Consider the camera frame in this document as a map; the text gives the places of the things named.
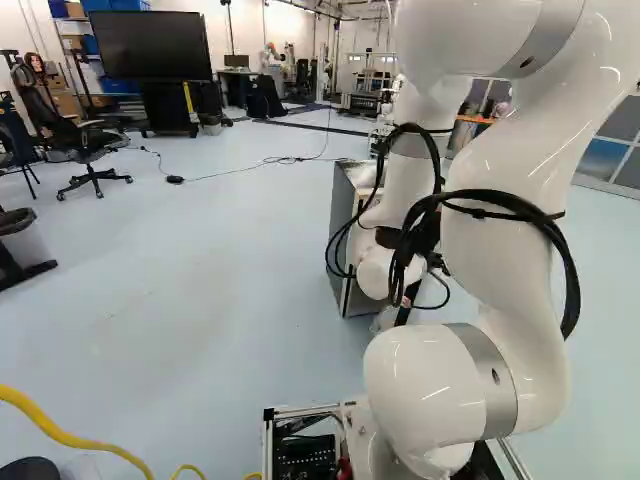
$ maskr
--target orange object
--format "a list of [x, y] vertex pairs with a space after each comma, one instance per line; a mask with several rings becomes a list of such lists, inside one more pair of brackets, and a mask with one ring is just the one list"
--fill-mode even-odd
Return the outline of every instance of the orange object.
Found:
[[495, 118], [484, 118], [480, 115], [476, 115], [475, 117], [471, 115], [458, 115], [456, 119], [461, 122], [479, 123], [482, 125], [493, 125], [497, 122]]

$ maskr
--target yellow hose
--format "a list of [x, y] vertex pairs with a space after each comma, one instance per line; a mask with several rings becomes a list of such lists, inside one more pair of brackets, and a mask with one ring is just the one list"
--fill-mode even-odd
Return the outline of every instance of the yellow hose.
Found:
[[[110, 445], [108, 443], [96, 442], [93, 440], [87, 440], [86, 438], [79, 438], [70, 433], [63, 431], [60, 427], [58, 427], [53, 420], [47, 417], [47, 414], [44, 413], [38, 405], [36, 405], [29, 397], [27, 397], [24, 393], [19, 392], [18, 390], [11, 388], [7, 385], [0, 385], [0, 400], [4, 400], [7, 403], [10, 403], [18, 410], [22, 411], [29, 419], [35, 423], [40, 430], [42, 430], [45, 435], [50, 437], [62, 445], [66, 445], [71, 448], [80, 448], [82, 450], [98, 450], [102, 452], [110, 452], [119, 457], [124, 458], [129, 463], [138, 467], [140, 471], [144, 474], [147, 480], [154, 480], [153, 473], [147, 465], [140, 460], [135, 455], [127, 452], [124, 448], [120, 448], [117, 445]], [[176, 480], [180, 473], [184, 470], [191, 470], [195, 472], [201, 480], [207, 480], [207, 477], [193, 465], [182, 465], [176, 472], [171, 475], [171, 480]], [[245, 480], [250, 478], [262, 478], [261, 474], [252, 473], [245, 477]]]

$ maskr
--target blue storage bin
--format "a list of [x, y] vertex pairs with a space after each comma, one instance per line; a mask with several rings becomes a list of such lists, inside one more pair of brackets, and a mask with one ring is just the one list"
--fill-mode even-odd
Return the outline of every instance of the blue storage bin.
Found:
[[111, 10], [111, 0], [80, 0], [85, 12]]
[[98, 50], [98, 41], [93, 35], [84, 35], [84, 48], [88, 55], [100, 54], [100, 50]]
[[135, 80], [129, 80], [129, 93], [140, 93], [140, 84]]
[[49, 0], [49, 10], [53, 18], [66, 18], [69, 16], [64, 0]]
[[145, 0], [111, 0], [112, 10], [151, 10]]
[[100, 86], [104, 93], [130, 93], [129, 82], [118, 78], [101, 77]]

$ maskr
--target computer monitor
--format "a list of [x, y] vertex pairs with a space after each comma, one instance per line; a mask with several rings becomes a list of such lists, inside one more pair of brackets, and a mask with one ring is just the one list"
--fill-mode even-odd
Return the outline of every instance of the computer monitor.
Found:
[[141, 81], [211, 81], [204, 17], [197, 12], [89, 13], [104, 71]]
[[249, 55], [225, 55], [224, 66], [249, 68]]

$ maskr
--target chair base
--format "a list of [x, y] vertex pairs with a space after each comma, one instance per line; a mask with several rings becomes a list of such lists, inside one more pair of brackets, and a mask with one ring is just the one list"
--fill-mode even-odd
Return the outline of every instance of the chair base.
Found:
[[58, 190], [56, 198], [62, 202], [66, 199], [65, 193], [71, 192], [82, 187], [86, 183], [93, 183], [93, 188], [96, 190], [96, 197], [104, 198], [102, 190], [100, 190], [100, 183], [98, 180], [124, 180], [127, 183], [133, 183], [133, 177], [131, 175], [118, 175], [115, 169], [103, 170], [96, 172], [91, 165], [87, 165], [87, 171], [85, 175], [73, 176], [69, 180], [69, 186]]

